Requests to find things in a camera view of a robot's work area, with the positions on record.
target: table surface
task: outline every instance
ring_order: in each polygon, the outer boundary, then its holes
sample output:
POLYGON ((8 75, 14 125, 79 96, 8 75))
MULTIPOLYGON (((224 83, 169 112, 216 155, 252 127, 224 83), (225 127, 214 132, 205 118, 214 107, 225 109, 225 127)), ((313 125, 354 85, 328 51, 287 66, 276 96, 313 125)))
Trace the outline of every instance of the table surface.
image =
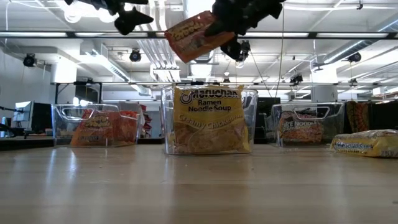
POLYGON ((398 160, 255 146, 0 152, 0 223, 398 223, 398 160))

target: maruchan logo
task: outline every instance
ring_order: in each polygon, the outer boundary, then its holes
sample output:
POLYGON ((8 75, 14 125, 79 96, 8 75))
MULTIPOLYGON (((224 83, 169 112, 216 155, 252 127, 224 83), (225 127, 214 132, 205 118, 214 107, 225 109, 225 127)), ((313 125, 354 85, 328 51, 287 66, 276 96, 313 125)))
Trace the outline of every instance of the maruchan logo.
POLYGON ((193 100, 205 98, 239 98, 240 96, 233 90, 194 90, 189 95, 181 94, 180 101, 182 104, 189 105, 193 100))

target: ceiling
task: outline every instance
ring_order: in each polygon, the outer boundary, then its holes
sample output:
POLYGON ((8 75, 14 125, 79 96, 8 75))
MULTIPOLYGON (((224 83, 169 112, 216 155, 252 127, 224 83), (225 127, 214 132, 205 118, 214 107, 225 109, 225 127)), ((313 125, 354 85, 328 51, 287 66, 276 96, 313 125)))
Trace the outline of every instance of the ceiling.
MULTIPOLYGON (((0 24, 0 29, 25 31, 74 30, 80 32, 116 30, 112 22, 102 22, 98 17, 82 17, 76 23, 67 22, 64 15, 65 11, 59 8, 62 3, 62 1, 39 0, 13 1, 9 3, 8 0, 0 0, 0 21, 4 21, 0 24)), ((211 4, 211 0, 200 2, 194 0, 166 0, 165 25, 172 27, 184 20, 186 14, 190 12, 189 9, 211 9, 211 4)), ((394 18, 394 16, 398 19, 397 0, 363 0, 363 4, 365 7, 362 10, 356 10, 356 7, 359 6, 358 0, 287 0, 284 12, 278 20, 267 17, 259 23, 258 28, 252 31, 366 32, 377 31, 378 26, 381 26, 386 20, 394 18)), ((156 24, 155 28, 150 27, 149 29, 161 30, 160 3, 156 1, 155 5, 156 24)), ((152 41, 152 44, 160 49, 159 41, 152 41)), ((245 61, 243 68, 236 68, 235 62, 225 57, 219 49, 214 51, 211 65, 193 67, 182 63, 175 54, 172 57, 178 66, 179 76, 182 80, 195 79, 198 70, 207 72, 205 76, 208 81, 216 80, 222 82, 225 72, 229 72, 232 82, 260 82, 262 80, 277 82, 279 77, 289 81, 289 78, 294 74, 293 72, 289 73, 289 71, 292 71, 298 64, 303 63, 299 72, 303 75, 305 82, 310 82, 312 74, 310 60, 313 60, 314 54, 328 54, 348 42, 349 40, 250 40, 252 54, 245 61)), ((109 59, 119 68, 128 72, 132 80, 155 82, 149 75, 152 71, 151 62, 145 55, 145 50, 142 48, 143 44, 146 46, 151 43, 134 39, 86 39, 85 41, 10 39, 7 42, 7 47, 21 56, 26 53, 23 50, 17 52, 21 47, 22 49, 26 46, 57 47, 69 55, 75 55, 74 57, 84 64, 84 66, 78 67, 78 75, 89 76, 103 82, 120 82, 112 73, 104 70, 101 65, 85 63, 87 60, 85 52, 89 51, 90 46, 97 48, 98 46, 105 46, 108 50, 107 56, 109 59), (142 53, 141 62, 132 63, 128 59, 132 49, 140 49, 142 53)), ((396 40, 381 40, 360 50, 362 61, 357 65, 353 63, 350 66, 348 62, 336 62, 334 66, 337 70, 338 80, 345 82, 356 75, 377 70, 387 64, 396 62, 398 49, 395 50, 395 46, 398 46, 398 41, 396 40)), ((165 58, 164 51, 161 49, 160 55, 165 58)), ((379 80, 398 81, 398 67, 397 69, 369 76, 363 79, 362 82, 377 82, 379 80)), ((121 86, 108 88, 109 91, 124 91, 128 89, 121 86)), ((371 87, 365 87, 357 92, 367 92, 370 89, 371 87)))

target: wall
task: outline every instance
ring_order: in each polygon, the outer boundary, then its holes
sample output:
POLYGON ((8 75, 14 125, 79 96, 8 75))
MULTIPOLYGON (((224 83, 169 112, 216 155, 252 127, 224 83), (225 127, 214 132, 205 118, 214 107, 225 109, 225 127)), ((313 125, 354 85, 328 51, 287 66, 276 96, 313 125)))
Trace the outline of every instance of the wall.
MULTIPOLYGON (((55 87, 50 85, 50 72, 41 68, 27 68, 22 61, 4 54, 0 50, 0 106, 14 108, 15 103, 36 101, 53 103, 55 87)), ((12 117, 12 111, 1 111, 12 117)))

